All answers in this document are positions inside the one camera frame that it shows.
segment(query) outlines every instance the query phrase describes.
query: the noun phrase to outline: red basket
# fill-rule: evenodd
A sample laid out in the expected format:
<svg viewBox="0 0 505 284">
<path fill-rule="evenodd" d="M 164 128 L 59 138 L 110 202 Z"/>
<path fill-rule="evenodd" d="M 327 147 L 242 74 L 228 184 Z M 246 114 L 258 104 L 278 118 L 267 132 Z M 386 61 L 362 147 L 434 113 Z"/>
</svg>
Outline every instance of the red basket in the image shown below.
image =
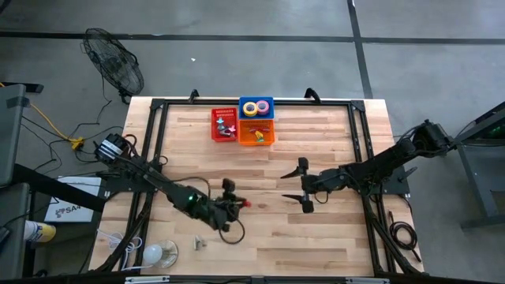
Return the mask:
<svg viewBox="0 0 505 284">
<path fill-rule="evenodd" d="M 224 120 L 224 125 L 227 127 L 233 126 L 235 128 L 234 135 L 232 137 L 221 136 L 218 131 L 218 119 L 222 118 Z M 237 124 L 237 108 L 227 107 L 211 110 L 211 137 L 216 142 L 226 142 L 235 141 L 238 136 L 238 124 Z"/>
</svg>

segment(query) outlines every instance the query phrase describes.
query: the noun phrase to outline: tape roll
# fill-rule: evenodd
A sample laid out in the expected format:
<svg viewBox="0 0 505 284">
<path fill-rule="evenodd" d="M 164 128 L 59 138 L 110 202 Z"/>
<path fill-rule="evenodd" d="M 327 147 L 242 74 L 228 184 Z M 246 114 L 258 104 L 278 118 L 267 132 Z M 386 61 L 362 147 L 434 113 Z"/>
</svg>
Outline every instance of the tape roll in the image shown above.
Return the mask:
<svg viewBox="0 0 505 284">
<path fill-rule="evenodd" d="M 256 105 L 258 106 L 258 114 L 265 115 L 268 114 L 268 111 L 270 110 L 270 105 L 268 104 L 267 101 L 257 101 Z"/>
<path fill-rule="evenodd" d="M 245 115 L 253 117 L 258 113 L 258 106 L 253 102 L 244 103 L 242 111 Z"/>
</svg>

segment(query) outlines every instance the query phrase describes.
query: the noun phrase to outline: black fan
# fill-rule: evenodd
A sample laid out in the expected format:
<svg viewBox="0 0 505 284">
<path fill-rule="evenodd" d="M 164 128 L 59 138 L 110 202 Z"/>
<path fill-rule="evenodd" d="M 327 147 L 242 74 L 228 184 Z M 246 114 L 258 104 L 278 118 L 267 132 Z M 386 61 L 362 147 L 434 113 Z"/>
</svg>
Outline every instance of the black fan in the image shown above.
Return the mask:
<svg viewBox="0 0 505 284">
<path fill-rule="evenodd" d="M 101 28 L 87 29 L 83 44 L 86 54 L 98 71 L 119 90 L 123 103 L 127 103 L 126 96 L 140 94 L 144 88 L 144 78 L 139 70 L 137 56 Z"/>
</svg>

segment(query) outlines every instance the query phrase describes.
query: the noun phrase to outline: pink tape roll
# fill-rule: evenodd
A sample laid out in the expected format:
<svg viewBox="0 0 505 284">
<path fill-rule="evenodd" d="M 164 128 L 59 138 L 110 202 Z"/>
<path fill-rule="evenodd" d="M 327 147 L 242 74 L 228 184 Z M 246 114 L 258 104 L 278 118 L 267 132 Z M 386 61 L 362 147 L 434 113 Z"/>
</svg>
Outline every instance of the pink tape roll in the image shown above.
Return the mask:
<svg viewBox="0 0 505 284">
<path fill-rule="evenodd" d="M 267 103 L 267 101 L 257 101 L 256 105 L 258 106 L 258 114 L 265 115 L 268 114 L 268 111 L 270 110 L 270 105 Z"/>
</svg>

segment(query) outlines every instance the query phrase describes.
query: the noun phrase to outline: orange basket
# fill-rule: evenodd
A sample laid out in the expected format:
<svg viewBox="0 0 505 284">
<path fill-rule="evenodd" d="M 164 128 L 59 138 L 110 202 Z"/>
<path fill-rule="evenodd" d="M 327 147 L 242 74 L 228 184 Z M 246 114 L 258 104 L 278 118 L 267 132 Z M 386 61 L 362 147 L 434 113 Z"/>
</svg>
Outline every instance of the orange basket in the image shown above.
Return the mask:
<svg viewBox="0 0 505 284">
<path fill-rule="evenodd" d="M 256 131 L 263 135 L 263 142 L 259 141 Z M 275 142 L 273 120 L 248 119 L 238 121 L 238 143 L 244 146 L 272 145 Z"/>
<path fill-rule="evenodd" d="M 227 107 L 211 110 L 211 137 L 216 142 L 235 141 L 237 139 L 237 132 L 232 137 L 221 136 L 218 131 L 218 119 L 224 120 L 224 125 L 237 127 L 237 108 Z"/>
</svg>

